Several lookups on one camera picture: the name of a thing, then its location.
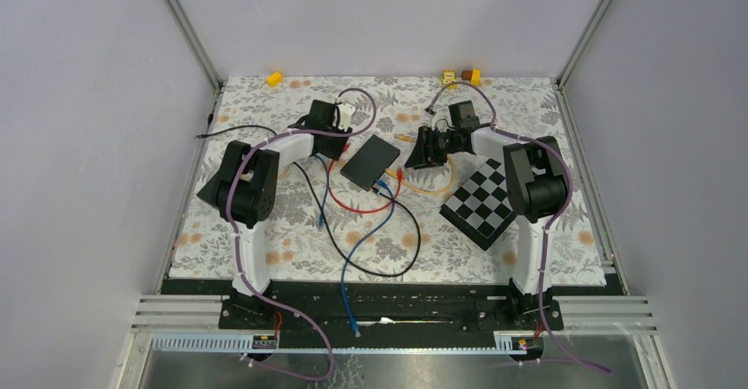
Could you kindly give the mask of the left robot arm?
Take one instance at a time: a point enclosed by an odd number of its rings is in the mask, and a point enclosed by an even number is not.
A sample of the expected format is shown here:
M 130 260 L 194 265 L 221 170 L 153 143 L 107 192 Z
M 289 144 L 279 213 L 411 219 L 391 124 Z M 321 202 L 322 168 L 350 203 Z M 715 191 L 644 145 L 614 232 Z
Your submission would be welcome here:
M 349 135 L 356 108 L 343 102 L 313 101 L 310 111 L 288 129 L 252 146 L 227 144 L 218 171 L 198 191 L 234 230 L 235 276 L 232 287 L 246 295 L 240 317 L 261 328 L 273 319 L 273 305 L 263 294 L 271 281 L 266 265 L 266 220 L 276 199 L 279 173 L 291 163 L 316 154 L 337 160 Z

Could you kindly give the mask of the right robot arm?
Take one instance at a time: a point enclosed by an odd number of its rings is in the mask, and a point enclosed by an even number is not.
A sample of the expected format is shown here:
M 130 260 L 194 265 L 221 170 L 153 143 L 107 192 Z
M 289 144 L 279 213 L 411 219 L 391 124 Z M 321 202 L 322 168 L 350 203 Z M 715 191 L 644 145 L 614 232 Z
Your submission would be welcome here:
M 557 220 L 572 200 L 570 170 L 552 136 L 530 138 L 481 123 L 470 101 L 450 105 L 449 112 L 446 129 L 418 128 L 405 167 L 440 166 L 453 153 L 487 157 L 504 167 L 505 193 L 519 225 L 518 268 L 505 315 L 514 327 L 527 329 L 551 305 L 545 269 Z

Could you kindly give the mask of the black network switch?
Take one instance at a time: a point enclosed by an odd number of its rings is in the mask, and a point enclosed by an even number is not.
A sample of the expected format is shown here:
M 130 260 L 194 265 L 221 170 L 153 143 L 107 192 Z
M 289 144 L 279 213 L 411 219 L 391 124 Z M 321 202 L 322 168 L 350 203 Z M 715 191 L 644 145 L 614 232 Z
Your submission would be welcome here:
M 371 136 L 341 168 L 340 173 L 367 191 L 400 156 L 400 149 L 378 136 Z

